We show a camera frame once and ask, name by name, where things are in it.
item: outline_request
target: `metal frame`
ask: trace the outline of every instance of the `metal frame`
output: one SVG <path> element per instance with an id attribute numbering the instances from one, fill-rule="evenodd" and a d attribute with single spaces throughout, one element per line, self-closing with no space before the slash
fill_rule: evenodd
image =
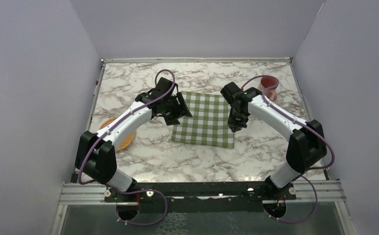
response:
<path id="1" fill-rule="evenodd" d="M 283 58 L 202 58 L 202 57 L 155 57 L 155 58 L 123 58 L 106 59 L 103 63 L 245 63 L 245 62 L 291 62 L 289 57 Z"/>
<path id="2" fill-rule="evenodd" d="M 57 212 L 55 214 L 54 224 L 51 228 L 51 235 L 59 235 L 63 230 L 64 219 L 67 214 L 67 205 L 58 205 Z"/>
<path id="3" fill-rule="evenodd" d="M 90 129 L 91 121 L 93 119 L 94 109 L 96 108 L 98 94 L 100 92 L 101 82 L 102 82 L 102 79 L 103 79 L 103 76 L 104 76 L 104 70 L 106 70 L 106 63 L 104 63 L 103 60 L 101 60 L 101 62 L 102 62 L 102 65 L 101 65 L 100 75 L 99 75 L 99 77 L 97 79 L 97 86 L 96 86 L 96 88 L 94 90 L 93 103 L 91 105 L 89 117 L 87 119 L 86 131 L 88 131 Z"/>
<path id="4" fill-rule="evenodd" d="M 346 196 L 339 180 L 315 180 L 312 181 L 317 191 L 319 202 L 344 202 Z M 314 192 L 306 181 L 293 183 L 296 189 L 296 199 L 287 200 L 286 203 L 314 202 Z M 107 187 L 101 184 L 63 184 L 59 206 L 67 205 L 137 205 L 136 202 L 105 202 L 104 192 Z M 274 203 L 276 200 L 265 200 L 263 203 Z"/>
<path id="5" fill-rule="evenodd" d="M 354 223 L 348 214 L 346 202 L 335 202 L 335 205 L 345 235 L 356 235 L 357 233 L 354 227 Z"/>

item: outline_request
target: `red cup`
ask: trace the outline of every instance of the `red cup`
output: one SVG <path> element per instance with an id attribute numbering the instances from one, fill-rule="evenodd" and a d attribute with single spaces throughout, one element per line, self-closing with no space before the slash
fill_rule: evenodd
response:
<path id="1" fill-rule="evenodd" d="M 276 84 L 277 84 L 277 78 L 275 78 L 273 76 L 266 75 L 266 76 L 261 78 L 260 85 L 258 86 L 258 89 L 263 92 L 265 88 L 274 86 Z M 267 91 L 267 93 L 265 95 L 271 101 L 277 100 L 276 89 L 271 89 L 271 90 Z"/>

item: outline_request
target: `white wall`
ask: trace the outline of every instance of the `white wall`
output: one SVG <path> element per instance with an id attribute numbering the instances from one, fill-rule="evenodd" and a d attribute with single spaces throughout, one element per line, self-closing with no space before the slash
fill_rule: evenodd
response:
<path id="1" fill-rule="evenodd" d="M 0 234 L 49 234 L 99 57 L 68 0 L 0 0 Z"/>
<path id="2" fill-rule="evenodd" d="M 358 234 L 379 235 L 379 0 L 327 0 L 293 66 Z"/>
<path id="3" fill-rule="evenodd" d="M 102 58 L 294 56 L 324 0 L 71 0 Z"/>

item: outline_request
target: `glass panel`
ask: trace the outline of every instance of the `glass panel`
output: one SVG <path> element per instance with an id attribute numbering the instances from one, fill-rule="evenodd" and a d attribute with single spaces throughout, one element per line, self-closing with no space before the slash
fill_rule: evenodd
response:
<path id="1" fill-rule="evenodd" d="M 306 217 L 314 203 L 287 205 L 283 217 L 299 220 Z M 265 213 L 220 212 L 220 213 L 170 213 L 159 224 L 141 227 L 125 226 L 117 222 L 115 206 L 69 206 L 63 226 L 64 235 L 226 235 L 226 234 L 344 234 L 338 219 L 335 204 L 319 203 L 315 216 L 301 224 L 283 224 L 267 217 Z M 139 214 L 134 221 L 150 222 L 160 214 Z"/>

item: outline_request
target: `orange plate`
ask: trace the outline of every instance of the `orange plate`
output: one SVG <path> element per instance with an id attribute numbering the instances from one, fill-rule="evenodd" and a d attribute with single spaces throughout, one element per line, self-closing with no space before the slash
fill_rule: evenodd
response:
<path id="1" fill-rule="evenodd" d="M 114 120 L 116 120 L 116 117 L 110 118 L 109 120 L 105 121 L 105 122 L 100 126 L 99 129 L 103 129 L 104 127 L 106 127 L 107 125 L 109 125 L 110 123 L 112 123 Z M 122 150 L 122 149 L 125 149 L 127 146 L 129 146 L 129 144 L 133 141 L 134 134 L 135 134 L 135 132 L 133 132 L 129 137 L 127 137 L 127 138 L 125 139 L 125 141 L 121 144 L 121 146 L 117 149 L 117 151 Z"/>

